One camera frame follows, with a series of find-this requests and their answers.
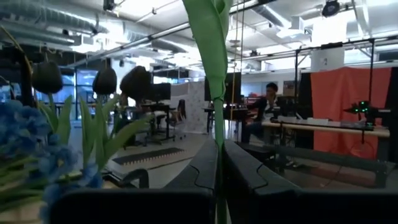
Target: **window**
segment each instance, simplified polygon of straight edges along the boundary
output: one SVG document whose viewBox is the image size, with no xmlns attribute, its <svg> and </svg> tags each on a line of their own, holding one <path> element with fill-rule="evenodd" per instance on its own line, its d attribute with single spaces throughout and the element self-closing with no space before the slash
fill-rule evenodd
<svg viewBox="0 0 398 224">
<path fill-rule="evenodd" d="M 96 70 L 77 70 L 76 79 L 77 85 L 87 85 L 92 86 L 95 76 L 98 71 Z"/>
<path fill-rule="evenodd" d="M 14 94 L 15 96 L 20 96 L 21 95 L 21 88 L 19 87 L 18 83 L 11 83 L 11 85 L 14 87 Z M 11 99 L 11 93 L 10 93 L 10 86 L 6 84 L 2 84 L 0 86 L 0 101 L 1 102 L 6 102 Z"/>
<path fill-rule="evenodd" d="M 69 75 L 62 75 L 62 82 L 64 85 L 74 85 L 75 77 Z"/>
<path fill-rule="evenodd" d="M 75 101 L 75 87 L 64 86 L 61 91 L 59 91 L 56 94 L 53 94 L 54 103 L 63 103 L 70 95 L 73 97 L 73 101 Z M 44 101 L 46 103 L 49 102 L 48 96 L 40 92 L 37 92 L 37 99 Z"/>
<path fill-rule="evenodd" d="M 94 91 L 91 86 L 78 86 L 76 88 L 76 96 L 78 102 L 82 98 L 87 103 L 95 103 Z"/>
<path fill-rule="evenodd" d="M 95 108 L 94 107 L 88 105 L 88 111 L 90 112 L 90 114 L 92 116 L 95 115 Z M 81 112 L 80 112 L 80 104 L 79 103 L 77 104 L 77 119 L 81 119 Z"/>
</svg>

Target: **computer monitor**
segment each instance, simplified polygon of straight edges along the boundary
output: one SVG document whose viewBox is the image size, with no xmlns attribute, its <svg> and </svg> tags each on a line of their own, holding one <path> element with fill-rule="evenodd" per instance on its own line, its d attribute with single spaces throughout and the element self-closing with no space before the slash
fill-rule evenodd
<svg viewBox="0 0 398 224">
<path fill-rule="evenodd" d="M 241 84 L 242 84 L 242 74 L 240 72 L 226 74 L 225 96 L 224 96 L 224 101 L 226 103 L 241 102 Z M 205 80 L 205 101 L 211 101 L 210 87 L 207 78 Z"/>
<path fill-rule="evenodd" d="M 170 100 L 172 92 L 172 85 L 170 83 L 152 84 L 150 86 L 149 96 L 146 100 L 160 101 Z"/>
</svg>

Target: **table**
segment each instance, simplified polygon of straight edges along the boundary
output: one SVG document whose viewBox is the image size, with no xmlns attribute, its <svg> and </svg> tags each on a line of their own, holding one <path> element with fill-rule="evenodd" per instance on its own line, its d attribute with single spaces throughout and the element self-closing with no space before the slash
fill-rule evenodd
<svg viewBox="0 0 398 224">
<path fill-rule="evenodd" d="M 281 122 L 271 122 L 263 121 L 263 126 L 281 128 L 285 129 L 301 129 L 301 130 L 311 130 L 311 131 L 330 131 L 337 133 L 350 133 L 350 134 L 365 134 L 368 136 L 377 136 L 379 139 L 388 139 L 390 137 L 390 132 L 388 129 L 383 127 L 375 127 L 373 131 L 366 131 L 358 128 L 346 128 L 341 127 L 340 122 L 328 121 L 324 124 L 314 124 L 307 120 L 290 120 Z M 382 148 L 380 145 L 385 144 L 384 141 L 379 141 L 379 149 Z M 312 151 L 308 149 L 300 149 L 295 147 L 285 147 L 283 146 L 283 141 L 281 142 L 281 147 L 276 147 L 276 153 L 283 156 L 300 157 L 303 159 L 310 159 L 313 161 L 319 161 L 329 164 L 334 164 L 338 166 L 351 167 L 355 169 L 362 169 L 374 172 L 376 174 L 375 184 L 377 187 L 385 187 L 387 178 L 387 157 L 383 156 L 383 150 L 377 150 L 377 160 L 363 159 L 354 156 L 339 155 L 329 152 Z"/>
<path fill-rule="evenodd" d="M 328 121 L 325 124 L 313 124 L 308 122 L 307 120 L 301 119 L 292 122 L 271 122 L 271 121 L 263 121 L 263 126 L 278 128 L 281 125 L 283 128 L 290 129 L 300 129 L 300 130 L 310 130 L 310 131 L 330 131 L 330 132 L 339 132 L 339 133 L 349 133 L 349 134 L 362 134 L 377 136 L 380 138 L 389 138 L 390 132 L 386 128 L 376 127 L 373 131 L 363 131 L 360 129 L 354 128 L 346 128 L 341 127 L 340 122 L 338 121 Z"/>
<path fill-rule="evenodd" d="M 155 111 L 164 111 L 166 114 L 166 137 L 161 139 L 161 141 L 174 139 L 175 136 L 170 136 L 170 110 L 175 110 L 175 108 L 171 108 L 170 105 L 163 104 L 142 104 L 142 107 L 148 107 L 150 110 L 155 113 Z"/>
<path fill-rule="evenodd" d="M 213 115 L 214 108 L 202 108 L 206 113 L 207 113 L 207 125 L 206 125 L 206 131 L 209 134 L 210 133 L 210 119 Z M 236 122 L 241 122 L 242 123 L 242 131 L 241 134 L 243 134 L 243 131 L 246 127 L 246 118 L 249 118 L 253 115 L 249 113 L 249 110 L 247 108 L 235 108 L 232 109 L 232 118 L 231 118 L 231 109 L 224 108 L 223 113 L 224 113 L 224 119 L 226 120 L 234 120 Z"/>
</svg>

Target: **column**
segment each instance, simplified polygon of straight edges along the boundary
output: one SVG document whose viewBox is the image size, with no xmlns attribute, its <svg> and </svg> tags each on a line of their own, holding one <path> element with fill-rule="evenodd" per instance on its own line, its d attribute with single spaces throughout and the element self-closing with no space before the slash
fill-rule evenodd
<svg viewBox="0 0 398 224">
<path fill-rule="evenodd" d="M 346 42 L 347 19 L 344 14 L 321 18 L 313 25 L 312 45 Z M 314 50 L 311 53 L 311 71 L 333 70 L 344 67 L 344 48 Z"/>
</svg>

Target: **green leaf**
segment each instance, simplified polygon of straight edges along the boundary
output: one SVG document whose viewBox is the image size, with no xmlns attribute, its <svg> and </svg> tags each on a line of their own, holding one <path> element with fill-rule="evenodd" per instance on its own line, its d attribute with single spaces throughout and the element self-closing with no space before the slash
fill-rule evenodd
<svg viewBox="0 0 398 224">
<path fill-rule="evenodd" d="M 0 164 L 0 174 L 6 170 L 34 161 L 37 161 L 37 159 L 33 157 L 15 157 L 13 159 L 2 161 Z"/>
<path fill-rule="evenodd" d="M 83 165 L 86 166 L 93 151 L 93 144 L 95 138 L 95 121 L 91 118 L 90 110 L 86 102 L 80 97 L 80 113 L 81 113 L 81 133 L 82 148 L 83 148 Z"/>
<path fill-rule="evenodd" d="M 120 114 L 119 114 L 119 112 L 117 112 L 117 114 L 116 114 L 115 117 L 114 117 L 112 132 L 111 132 L 111 134 L 109 135 L 110 138 L 113 138 L 113 137 L 114 137 L 114 135 L 115 135 L 115 133 L 116 133 L 116 130 L 118 130 L 118 128 L 119 128 L 119 126 L 120 126 L 120 124 L 121 124 L 121 121 L 122 121 L 122 120 L 121 120 L 121 118 L 120 118 Z"/>
<path fill-rule="evenodd" d="M 117 151 L 127 142 L 127 140 L 138 131 L 147 126 L 147 122 L 153 119 L 152 115 L 146 116 L 140 120 L 134 121 L 131 124 L 123 127 L 113 139 L 110 139 L 104 147 L 105 160 L 108 161 Z"/>
<path fill-rule="evenodd" d="M 192 34 L 198 45 L 206 77 L 217 82 L 210 88 L 212 98 L 224 93 L 228 58 L 225 38 L 228 33 L 228 14 L 231 0 L 183 0 L 191 25 Z"/>
<path fill-rule="evenodd" d="M 22 169 L 22 170 L 13 170 L 9 172 L 7 175 L 2 176 L 0 178 L 0 185 L 6 184 L 6 183 L 13 183 L 15 181 L 19 181 L 24 179 L 24 177 L 33 170 L 36 170 L 37 168 L 33 167 L 30 169 Z"/>
<path fill-rule="evenodd" d="M 72 96 L 69 96 L 62 107 L 60 116 L 58 117 L 58 128 L 56 133 L 60 137 L 61 144 L 69 143 L 70 135 L 70 110 L 72 108 Z"/>
<path fill-rule="evenodd" d="M 53 113 L 52 110 L 47 105 L 45 105 L 42 101 L 39 102 L 39 108 L 43 112 L 45 117 L 47 118 L 47 121 L 49 122 L 49 124 L 51 126 L 51 130 L 53 131 L 53 133 L 55 133 L 58 128 L 57 115 L 55 113 Z"/>
<path fill-rule="evenodd" d="M 95 149 L 95 159 L 99 168 L 102 169 L 105 166 L 106 162 L 104 157 L 104 135 L 106 134 L 106 122 L 104 120 L 103 112 L 102 112 L 102 104 L 101 97 L 98 97 L 98 102 L 95 106 L 95 141 L 94 141 L 94 149 Z"/>
<path fill-rule="evenodd" d="M 114 108 L 116 103 L 119 101 L 120 95 L 115 94 L 112 99 L 108 100 L 102 108 L 102 113 L 104 114 L 104 118 L 107 118 L 109 116 L 109 113 L 111 110 Z"/>
<path fill-rule="evenodd" d="M 14 208 L 19 208 L 23 205 L 28 205 L 33 202 L 39 202 L 41 201 L 42 196 L 35 196 L 35 197 L 27 197 L 27 198 L 22 198 L 20 200 L 11 200 L 8 203 L 2 203 L 0 205 L 0 213 L 14 209 Z"/>
<path fill-rule="evenodd" d="M 50 109 L 51 109 L 52 113 L 57 116 L 58 114 L 57 114 L 57 110 L 55 109 L 55 103 L 54 103 L 54 98 L 52 96 L 52 93 L 47 94 L 47 96 L 48 96 L 49 102 L 50 102 L 49 103 L 50 104 Z"/>
<path fill-rule="evenodd" d="M 19 194 L 23 190 L 36 189 L 39 187 L 41 189 L 44 189 L 44 187 L 45 187 L 45 185 L 47 185 L 47 183 L 48 183 L 47 179 L 43 178 L 43 179 L 34 180 L 32 182 L 22 182 L 15 187 L 11 187 L 10 189 L 2 190 L 2 191 L 0 191 L 0 204 L 1 204 L 1 202 L 5 201 L 9 198 L 13 198 L 15 195 Z"/>
</svg>

